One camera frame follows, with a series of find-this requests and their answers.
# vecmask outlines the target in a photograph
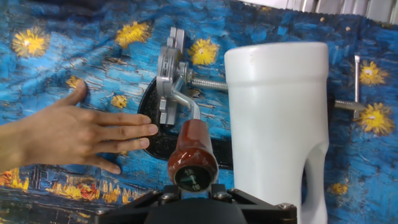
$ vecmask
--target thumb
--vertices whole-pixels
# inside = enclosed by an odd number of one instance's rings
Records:
[[[86,93],[86,83],[83,80],[78,80],[76,89],[67,97],[55,102],[54,106],[75,106],[85,98]]]

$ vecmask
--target silver metal bracket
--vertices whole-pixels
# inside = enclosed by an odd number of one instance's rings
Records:
[[[189,97],[180,93],[188,83],[187,74],[192,73],[188,62],[181,62],[184,53],[185,31],[172,27],[167,45],[160,50],[157,62],[156,87],[159,95],[160,124],[175,124],[178,103],[192,111],[194,119],[200,119],[198,105]]]

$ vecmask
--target brown handle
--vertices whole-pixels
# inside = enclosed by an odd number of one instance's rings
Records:
[[[173,184],[188,192],[204,191],[216,181],[218,165],[205,122],[184,122],[167,170]]]

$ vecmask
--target hand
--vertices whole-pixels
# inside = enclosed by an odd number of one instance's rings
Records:
[[[149,117],[141,114],[104,113],[76,107],[84,99],[86,85],[53,105],[17,121],[18,149],[27,164],[82,164],[119,174],[120,168],[99,152],[119,153],[149,146],[147,138],[158,132]]]

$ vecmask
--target black mount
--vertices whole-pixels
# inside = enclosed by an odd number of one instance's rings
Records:
[[[95,224],[297,224],[297,208],[274,206],[238,189],[213,184],[208,198],[181,197],[177,186],[149,192],[95,216]]]

